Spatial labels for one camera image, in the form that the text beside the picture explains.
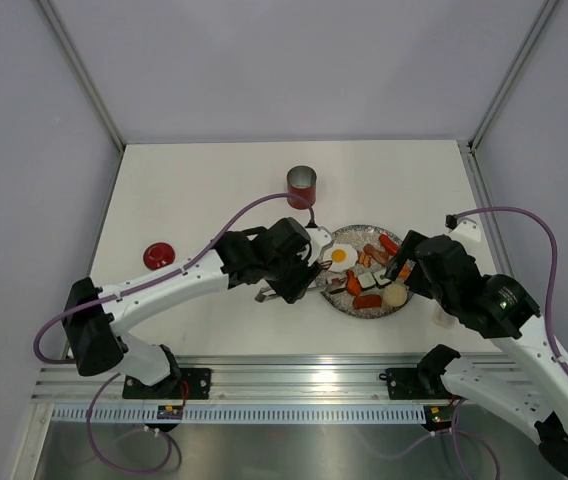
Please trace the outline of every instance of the round bread roll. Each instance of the round bread roll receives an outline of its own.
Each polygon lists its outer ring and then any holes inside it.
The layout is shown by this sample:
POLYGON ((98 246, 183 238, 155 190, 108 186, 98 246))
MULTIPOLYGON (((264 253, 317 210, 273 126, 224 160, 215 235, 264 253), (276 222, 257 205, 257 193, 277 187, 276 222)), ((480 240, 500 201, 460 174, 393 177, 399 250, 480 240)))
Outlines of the round bread roll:
POLYGON ((397 283, 391 283, 384 288, 384 293, 382 293, 382 300, 389 307, 401 307, 406 303, 408 299, 408 292, 406 288, 397 283))

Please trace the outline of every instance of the sausage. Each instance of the sausage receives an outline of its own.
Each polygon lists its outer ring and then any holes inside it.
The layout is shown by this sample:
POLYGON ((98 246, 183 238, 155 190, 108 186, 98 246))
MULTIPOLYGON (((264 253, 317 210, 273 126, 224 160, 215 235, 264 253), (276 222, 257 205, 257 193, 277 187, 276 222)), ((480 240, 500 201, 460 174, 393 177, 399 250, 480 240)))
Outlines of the sausage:
POLYGON ((379 295, 360 295, 353 299, 353 308, 361 310, 363 308, 378 308, 382 306, 382 297, 379 295))
POLYGON ((400 251, 400 247, 385 233, 380 235, 380 245, 382 245, 389 255, 397 255, 397 252, 400 251))
POLYGON ((362 286, 360 285, 360 282, 357 280, 357 277, 352 270, 346 271, 346 278, 346 291, 354 297, 357 297, 360 293, 362 293, 362 286))
POLYGON ((370 255, 371 257, 373 257, 373 260, 375 260, 377 263, 379 263, 380 265, 382 265, 383 267, 386 266, 386 264, 388 263, 389 258, 391 258, 391 256, 386 253, 386 252, 382 252, 380 250, 378 250, 377 248, 375 248, 373 245, 371 245, 370 243, 367 244, 364 247, 364 252, 367 255, 370 255))

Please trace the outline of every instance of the red cup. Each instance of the red cup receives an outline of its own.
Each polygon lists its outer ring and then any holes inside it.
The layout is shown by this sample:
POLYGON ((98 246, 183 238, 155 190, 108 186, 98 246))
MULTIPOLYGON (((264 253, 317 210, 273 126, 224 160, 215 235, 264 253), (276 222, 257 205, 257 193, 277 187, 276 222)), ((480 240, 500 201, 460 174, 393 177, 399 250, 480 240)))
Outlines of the red cup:
POLYGON ((173 247, 168 243, 154 243, 146 249, 142 260, 146 268, 149 270, 157 270, 175 261, 175 250, 173 250, 173 247))
POLYGON ((286 186, 288 193, 302 197, 306 202, 289 198, 288 203, 291 207, 304 210, 315 204, 315 186, 317 184, 317 173, 311 167, 298 165, 291 168, 286 174, 286 186))

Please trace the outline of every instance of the fried egg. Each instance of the fried egg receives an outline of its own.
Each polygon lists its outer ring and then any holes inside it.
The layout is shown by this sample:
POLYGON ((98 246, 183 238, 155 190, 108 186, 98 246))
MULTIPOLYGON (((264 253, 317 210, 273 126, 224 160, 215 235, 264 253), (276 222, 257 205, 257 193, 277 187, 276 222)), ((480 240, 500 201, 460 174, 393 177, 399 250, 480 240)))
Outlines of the fried egg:
POLYGON ((324 252, 322 260, 332 262, 329 271, 341 273, 355 266, 357 250, 345 243, 334 243, 331 248, 324 252))

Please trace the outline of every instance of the egg yolk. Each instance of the egg yolk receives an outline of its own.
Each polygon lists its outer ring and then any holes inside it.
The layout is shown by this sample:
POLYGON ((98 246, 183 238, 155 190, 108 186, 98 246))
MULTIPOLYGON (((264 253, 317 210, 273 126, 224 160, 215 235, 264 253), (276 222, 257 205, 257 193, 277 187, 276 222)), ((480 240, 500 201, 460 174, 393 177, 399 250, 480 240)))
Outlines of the egg yolk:
POLYGON ((331 260, 333 260, 336 263, 340 263, 343 262, 344 260, 346 260, 346 252, 344 250, 333 250, 333 253, 331 253, 331 260))

